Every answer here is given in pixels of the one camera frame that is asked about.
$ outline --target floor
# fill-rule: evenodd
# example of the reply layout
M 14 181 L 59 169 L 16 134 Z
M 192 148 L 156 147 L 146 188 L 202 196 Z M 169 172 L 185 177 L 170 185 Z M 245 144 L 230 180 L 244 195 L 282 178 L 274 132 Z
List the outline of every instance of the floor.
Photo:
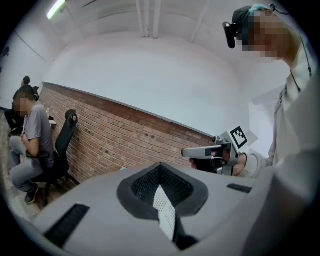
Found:
M 17 190 L 10 182 L 10 150 L 9 150 L 9 134 L 10 128 L 7 124 L 4 111 L 0 110 L 0 191 L 6 200 L 11 212 L 31 222 L 43 209 L 41 202 L 44 195 L 44 183 L 38 183 L 39 192 L 36 195 L 35 203 L 26 204 L 26 193 Z M 61 187 L 50 187 L 48 204 L 57 200 L 59 197 L 73 189 L 76 185 L 65 178 L 58 180 Z

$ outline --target chair armrest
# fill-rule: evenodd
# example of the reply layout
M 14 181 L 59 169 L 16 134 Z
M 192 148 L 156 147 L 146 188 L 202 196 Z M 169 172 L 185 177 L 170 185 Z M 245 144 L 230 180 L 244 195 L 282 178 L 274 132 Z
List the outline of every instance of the chair armrest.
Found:
M 37 156 L 32 156 L 28 150 L 25 152 L 25 155 L 27 158 L 33 158 L 33 159 L 39 159 L 39 158 L 44 159 L 50 156 L 48 151 L 42 151 L 42 150 L 38 152 Z

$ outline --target person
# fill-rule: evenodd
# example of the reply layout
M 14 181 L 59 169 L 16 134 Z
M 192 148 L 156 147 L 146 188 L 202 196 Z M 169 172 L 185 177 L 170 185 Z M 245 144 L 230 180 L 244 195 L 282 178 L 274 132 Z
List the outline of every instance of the person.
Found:
M 12 184 L 26 192 L 25 202 L 31 204 L 35 201 L 38 186 L 31 181 L 43 173 L 38 159 L 27 158 L 27 151 L 36 157 L 39 151 L 49 152 L 46 165 L 50 169 L 54 166 L 54 146 L 51 126 L 45 108 L 36 102 L 33 88 L 30 85 L 22 86 L 16 93 L 13 102 L 15 112 L 24 118 L 21 136 L 10 138 L 10 180 Z
M 275 106 L 273 142 L 268 153 L 269 158 L 257 152 L 241 153 L 233 168 L 234 176 L 257 178 L 262 169 L 301 151 L 302 144 L 299 143 L 288 113 L 306 90 L 312 75 L 318 71 L 318 62 L 307 40 L 293 32 L 262 4 L 236 10 L 232 23 L 236 24 L 237 40 L 242 41 L 244 51 L 259 52 L 261 57 L 282 60 L 290 68 L 290 75 Z M 224 151 L 222 158 L 228 162 L 230 154 Z M 197 168 L 193 159 L 189 161 L 192 168 Z
M 21 86 L 25 86 L 30 84 L 30 77 L 29 76 L 25 76 L 22 79 L 21 82 Z M 36 100 L 38 101 L 39 99 L 39 94 L 38 94 L 38 87 L 34 87 L 33 88 L 33 92 L 35 95 Z M 16 96 L 17 96 L 17 92 L 14 94 L 13 96 L 13 100 L 15 100 Z M 24 124 L 24 119 L 20 117 L 19 113 L 14 112 L 14 108 L 12 107 L 12 109 L 8 109 L 4 112 L 5 118 L 7 123 L 10 126 L 11 132 L 9 133 L 9 137 L 13 136 L 13 135 L 19 135 L 22 132 L 22 127 Z

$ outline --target brick wall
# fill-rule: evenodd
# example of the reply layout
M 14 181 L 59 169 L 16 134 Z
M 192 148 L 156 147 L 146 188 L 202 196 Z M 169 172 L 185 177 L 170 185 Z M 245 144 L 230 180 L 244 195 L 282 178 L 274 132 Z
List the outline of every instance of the brick wall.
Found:
M 45 84 L 39 101 L 57 122 L 54 141 L 66 111 L 76 110 L 78 125 L 67 156 L 70 173 L 79 182 L 154 162 L 190 166 L 181 149 L 211 145 L 210 137 L 188 128 L 61 86 Z

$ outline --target fluorescent light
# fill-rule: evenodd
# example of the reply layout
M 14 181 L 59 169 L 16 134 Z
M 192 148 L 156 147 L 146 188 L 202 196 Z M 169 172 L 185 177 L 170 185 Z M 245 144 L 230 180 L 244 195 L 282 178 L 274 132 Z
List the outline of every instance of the fluorescent light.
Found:
M 52 6 L 51 10 L 46 15 L 48 20 L 50 20 L 53 17 L 53 15 L 55 15 L 56 11 L 59 10 L 59 8 L 65 3 L 65 1 L 66 0 L 58 0 L 58 1 L 56 1 L 56 3 Z

